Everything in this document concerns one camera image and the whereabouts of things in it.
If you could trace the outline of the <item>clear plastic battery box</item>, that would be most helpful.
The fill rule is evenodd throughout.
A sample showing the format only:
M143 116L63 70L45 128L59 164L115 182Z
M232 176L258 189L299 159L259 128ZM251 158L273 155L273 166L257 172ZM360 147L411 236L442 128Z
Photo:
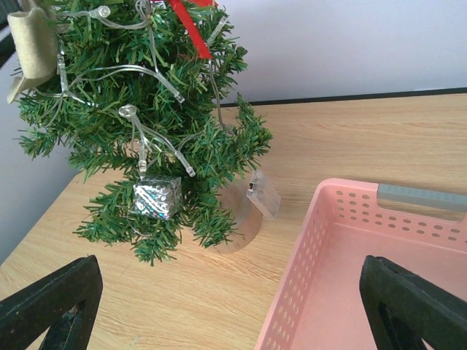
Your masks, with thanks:
M274 220L277 218L281 201L280 195L274 184L260 169L252 172L247 189L247 198L265 219Z

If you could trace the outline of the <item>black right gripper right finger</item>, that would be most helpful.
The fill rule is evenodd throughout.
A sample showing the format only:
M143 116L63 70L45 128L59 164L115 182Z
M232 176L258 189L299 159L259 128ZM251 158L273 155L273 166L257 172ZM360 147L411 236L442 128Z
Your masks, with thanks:
M368 255L359 290L378 349L466 348L466 301L421 276Z

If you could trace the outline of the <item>silver glitter gift ornament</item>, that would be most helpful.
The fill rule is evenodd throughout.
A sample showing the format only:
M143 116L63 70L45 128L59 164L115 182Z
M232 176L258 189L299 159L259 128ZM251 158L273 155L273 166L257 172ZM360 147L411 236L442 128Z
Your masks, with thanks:
M134 211L153 219L171 219L182 208L180 177L162 176L139 180L134 186Z

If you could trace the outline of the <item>clear wire fairy lights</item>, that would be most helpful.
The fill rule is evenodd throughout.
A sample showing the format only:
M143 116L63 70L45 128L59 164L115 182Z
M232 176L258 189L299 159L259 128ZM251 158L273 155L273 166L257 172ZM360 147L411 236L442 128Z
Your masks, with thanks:
M220 100L246 52L223 8L183 2L211 59L198 57L169 1L49 1L57 74L20 101L24 150L37 157L64 145L87 175L207 178L239 139Z

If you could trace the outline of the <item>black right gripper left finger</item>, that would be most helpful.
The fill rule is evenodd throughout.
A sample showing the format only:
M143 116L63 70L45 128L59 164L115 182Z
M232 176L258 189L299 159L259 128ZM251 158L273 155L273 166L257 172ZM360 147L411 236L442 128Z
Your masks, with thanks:
M103 279L96 256L81 257L1 301L1 348L86 349Z

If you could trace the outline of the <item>red bow ornament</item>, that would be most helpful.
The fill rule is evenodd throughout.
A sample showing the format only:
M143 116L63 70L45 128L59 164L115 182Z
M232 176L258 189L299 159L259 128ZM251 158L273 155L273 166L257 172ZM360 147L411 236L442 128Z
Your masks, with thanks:
M209 0L188 0L189 3L195 4L198 7L210 7L217 6L216 1ZM174 10L177 17L180 19L181 23L184 25L185 29L188 32L189 37L192 40L194 47L197 50L198 57L203 59L211 59L212 54L209 51L209 48L204 43L204 40L201 38L201 35L198 29L193 22L193 19L189 15L187 8L184 5L184 2L181 0L169 0L171 8Z

